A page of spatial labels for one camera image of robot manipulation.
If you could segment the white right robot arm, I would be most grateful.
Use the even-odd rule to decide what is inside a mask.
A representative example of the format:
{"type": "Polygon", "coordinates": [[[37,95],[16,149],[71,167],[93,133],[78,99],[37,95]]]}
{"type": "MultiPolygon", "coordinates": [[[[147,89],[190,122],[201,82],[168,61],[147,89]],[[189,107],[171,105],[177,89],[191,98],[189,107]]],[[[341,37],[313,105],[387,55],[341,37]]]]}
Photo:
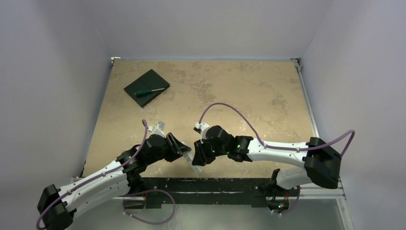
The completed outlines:
{"type": "Polygon", "coordinates": [[[283,143],[261,141],[250,136],[233,136],[220,126],[197,123],[194,131],[200,139],[194,142],[194,166],[205,166],[216,157],[227,156],[236,162],[272,161],[292,167],[275,170],[269,189],[275,195],[296,185],[314,183],[322,188],[336,189],[342,156],[322,139],[311,137],[308,142],[283,143]]]}

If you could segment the white remote control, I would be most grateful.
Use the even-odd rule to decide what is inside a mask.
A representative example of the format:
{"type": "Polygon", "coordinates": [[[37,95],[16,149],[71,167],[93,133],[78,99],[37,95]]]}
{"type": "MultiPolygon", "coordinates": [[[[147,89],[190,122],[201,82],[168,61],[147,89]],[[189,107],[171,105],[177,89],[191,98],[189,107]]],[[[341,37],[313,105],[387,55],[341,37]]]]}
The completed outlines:
{"type": "Polygon", "coordinates": [[[202,167],[201,166],[195,166],[195,165],[192,164],[193,157],[192,157],[190,152],[184,153],[183,157],[185,158],[185,160],[191,166],[191,168],[193,169],[193,171],[195,173],[201,173],[202,172],[202,167]]]}

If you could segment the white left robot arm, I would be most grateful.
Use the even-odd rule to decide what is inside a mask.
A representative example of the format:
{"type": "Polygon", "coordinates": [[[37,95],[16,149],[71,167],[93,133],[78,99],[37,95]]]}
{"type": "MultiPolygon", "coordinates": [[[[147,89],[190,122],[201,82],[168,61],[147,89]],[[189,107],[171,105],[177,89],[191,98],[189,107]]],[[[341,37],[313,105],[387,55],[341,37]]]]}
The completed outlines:
{"type": "Polygon", "coordinates": [[[97,172],[71,184],[46,187],[37,205],[38,230],[65,230],[75,217],[115,197],[148,198],[163,190],[145,185],[140,176],[147,166],[165,160],[173,162],[188,154],[191,148],[171,133],[144,136],[141,144],[124,151],[97,172]]]}

